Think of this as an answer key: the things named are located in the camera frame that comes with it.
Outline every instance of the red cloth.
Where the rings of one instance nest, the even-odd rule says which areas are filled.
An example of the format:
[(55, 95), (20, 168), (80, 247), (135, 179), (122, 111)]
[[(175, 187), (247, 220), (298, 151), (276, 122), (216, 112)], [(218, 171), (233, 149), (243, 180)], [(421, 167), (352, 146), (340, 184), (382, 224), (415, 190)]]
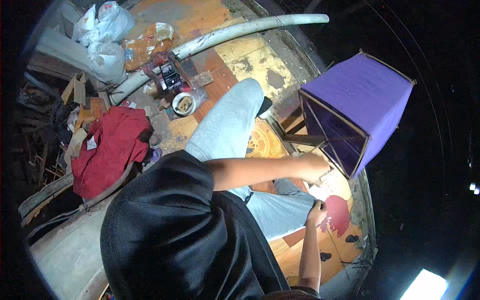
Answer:
[[(133, 161), (145, 158), (148, 144), (138, 136), (149, 129), (143, 109), (111, 107), (90, 126), (78, 158), (72, 159), (73, 191), (92, 199), (113, 185)], [(94, 136), (97, 148), (87, 150), (86, 141)]]

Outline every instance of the purple paper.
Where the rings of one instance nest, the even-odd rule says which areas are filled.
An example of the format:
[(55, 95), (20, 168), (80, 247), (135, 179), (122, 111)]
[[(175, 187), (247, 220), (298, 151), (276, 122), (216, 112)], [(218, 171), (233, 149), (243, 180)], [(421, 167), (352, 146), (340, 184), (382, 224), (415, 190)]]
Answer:
[(304, 84), (302, 89), (350, 120), (368, 136), (367, 148), (358, 168), (355, 170), (364, 140), (332, 139), (354, 136), (356, 132), (314, 101), (304, 99), (309, 134), (318, 135), (322, 130), (318, 128), (313, 117), (315, 115), (330, 140), (331, 148), (324, 150), (335, 161), (338, 156), (348, 177), (351, 177), (353, 171), (356, 177), (392, 135), (400, 122), (412, 88), (412, 83), (397, 72), (363, 54), (357, 54)]

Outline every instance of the person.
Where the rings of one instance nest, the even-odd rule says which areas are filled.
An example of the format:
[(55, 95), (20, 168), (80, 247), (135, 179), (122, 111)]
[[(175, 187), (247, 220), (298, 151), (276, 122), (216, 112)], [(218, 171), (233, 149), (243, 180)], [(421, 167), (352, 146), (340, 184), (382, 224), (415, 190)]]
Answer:
[[(267, 242), (304, 225), (299, 284), (318, 292), (316, 225), (325, 209), (285, 178), (316, 181), (329, 165), (315, 154), (245, 158), (263, 102), (256, 80), (237, 83), (200, 122), (185, 150), (162, 157), (112, 201), (100, 246), (117, 299), (305, 294), (291, 291)], [(249, 188), (268, 180), (275, 180), (278, 195)]]

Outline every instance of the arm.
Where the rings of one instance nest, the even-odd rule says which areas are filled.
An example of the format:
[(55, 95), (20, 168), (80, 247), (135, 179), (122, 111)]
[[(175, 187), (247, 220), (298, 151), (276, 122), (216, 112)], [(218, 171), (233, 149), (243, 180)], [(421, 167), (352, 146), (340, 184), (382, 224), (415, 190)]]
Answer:
[(299, 287), (313, 288), (318, 292), (320, 288), (320, 250), (318, 248), (317, 225), (326, 217), (327, 209), (323, 201), (318, 200), (311, 209), (305, 223), (305, 238), (299, 267)]
[(212, 171), (214, 191), (224, 191), (284, 177), (314, 182), (330, 166), (323, 157), (307, 153), (299, 157), (225, 158), (206, 161)]

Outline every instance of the dark background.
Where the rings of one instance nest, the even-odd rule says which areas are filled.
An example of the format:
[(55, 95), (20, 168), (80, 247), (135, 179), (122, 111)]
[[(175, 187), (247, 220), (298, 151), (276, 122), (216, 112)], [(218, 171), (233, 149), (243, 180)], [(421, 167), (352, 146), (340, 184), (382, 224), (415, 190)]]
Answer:
[[(275, 1), (286, 13), (304, 12), (311, 2)], [(9, 193), (9, 111), (24, 70), (18, 57), (47, 3), (12, 1), (1, 7), (0, 274), (10, 295), (21, 299), (48, 297), (23, 250), (18, 214), (8, 205), (15, 198)], [(474, 263), (478, 259), (480, 197), (468, 190), (472, 180), (480, 182), (478, 156), (473, 156), (472, 168), (467, 159), (480, 148), (480, 47), (474, 22), (479, 4), (368, 3), (372, 7), (358, 0), (320, 1), (312, 12), (327, 13), (330, 23), (301, 29), (325, 65), (346, 60), (362, 48), (417, 79), (399, 129), (367, 166), (379, 252), (358, 298), (399, 299), (421, 269), (448, 277), (455, 266), (468, 266), (469, 258)], [(477, 262), (461, 299), (478, 299), (478, 267)]]

